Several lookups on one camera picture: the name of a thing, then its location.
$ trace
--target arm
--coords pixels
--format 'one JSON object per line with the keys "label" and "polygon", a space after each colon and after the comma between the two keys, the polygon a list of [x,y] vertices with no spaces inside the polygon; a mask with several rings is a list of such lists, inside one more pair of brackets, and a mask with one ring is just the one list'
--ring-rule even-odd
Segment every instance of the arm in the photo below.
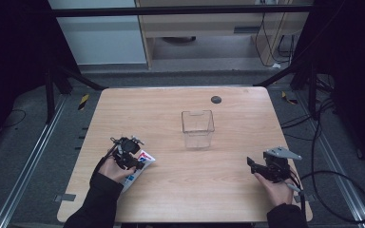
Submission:
{"label": "arm", "polygon": [[269,199],[275,206],[266,216],[270,228],[308,227],[300,208],[292,205],[293,190],[285,182],[272,183],[262,175],[254,174],[263,185],[269,195]]}
{"label": "arm", "polygon": [[114,225],[120,184],[135,168],[124,170],[113,159],[107,159],[90,184],[82,207],[67,219],[64,228],[95,228]]}

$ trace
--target hand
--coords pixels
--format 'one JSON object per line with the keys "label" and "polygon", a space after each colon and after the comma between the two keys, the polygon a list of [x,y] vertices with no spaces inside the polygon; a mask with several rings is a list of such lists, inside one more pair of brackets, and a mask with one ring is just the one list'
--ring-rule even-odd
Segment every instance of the hand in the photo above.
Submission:
{"label": "hand", "polygon": [[118,183],[123,183],[124,178],[132,175],[135,172],[136,167],[129,169],[122,169],[117,162],[115,162],[113,157],[109,157],[105,163],[100,167],[99,173],[104,176],[116,181]]}
{"label": "hand", "polygon": [[283,203],[292,204],[293,190],[290,189],[285,183],[287,182],[293,184],[290,179],[286,180],[285,182],[272,183],[259,173],[255,173],[254,176],[256,176],[258,181],[263,185],[269,195],[269,200],[274,206],[279,206]]}

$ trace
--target black sleeve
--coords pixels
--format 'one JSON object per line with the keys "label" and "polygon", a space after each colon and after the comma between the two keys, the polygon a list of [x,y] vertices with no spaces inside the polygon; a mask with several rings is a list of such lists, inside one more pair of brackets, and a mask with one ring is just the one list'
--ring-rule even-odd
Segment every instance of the black sleeve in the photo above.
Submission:
{"label": "black sleeve", "polygon": [[269,228],[306,228],[307,220],[299,207],[283,203],[272,209],[266,217]]}
{"label": "black sleeve", "polygon": [[65,222],[64,228],[112,228],[117,211],[117,199],[123,186],[97,173],[90,184],[82,207]]}

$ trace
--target transparent box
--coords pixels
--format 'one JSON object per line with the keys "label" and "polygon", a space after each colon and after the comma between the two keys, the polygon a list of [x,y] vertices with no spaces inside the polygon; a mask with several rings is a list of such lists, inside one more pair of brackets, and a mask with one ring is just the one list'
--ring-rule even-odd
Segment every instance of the transparent box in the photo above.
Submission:
{"label": "transparent box", "polygon": [[185,147],[201,149],[210,146],[215,126],[211,110],[182,112]]}

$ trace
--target wooden desk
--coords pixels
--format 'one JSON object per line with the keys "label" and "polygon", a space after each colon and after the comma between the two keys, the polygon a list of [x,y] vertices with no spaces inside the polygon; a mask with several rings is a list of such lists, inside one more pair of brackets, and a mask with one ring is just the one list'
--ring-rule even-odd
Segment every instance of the wooden desk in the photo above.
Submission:
{"label": "wooden desk", "polygon": [[[220,96],[220,104],[211,97]],[[208,150],[186,150],[182,111],[212,110],[215,132]],[[82,205],[97,161],[110,137],[138,136],[156,161],[118,201],[119,222],[266,221],[266,192],[251,175],[249,156],[285,146],[279,122],[263,87],[109,88],[103,91],[67,187],[65,221]],[[312,213],[307,204],[307,218]]]}
{"label": "wooden desk", "polygon": [[[137,7],[251,6],[256,4],[256,0],[135,0],[135,3]],[[280,5],[313,3],[314,0],[279,0]],[[157,37],[249,35],[235,33],[235,28],[259,28],[262,19],[264,25],[258,34],[257,48],[260,59],[266,65],[272,65],[275,60],[271,53],[279,46],[281,36],[301,31],[307,16],[308,12],[265,13],[264,16],[262,13],[219,13],[144,15],[139,16],[139,20],[146,60],[150,67]]]}

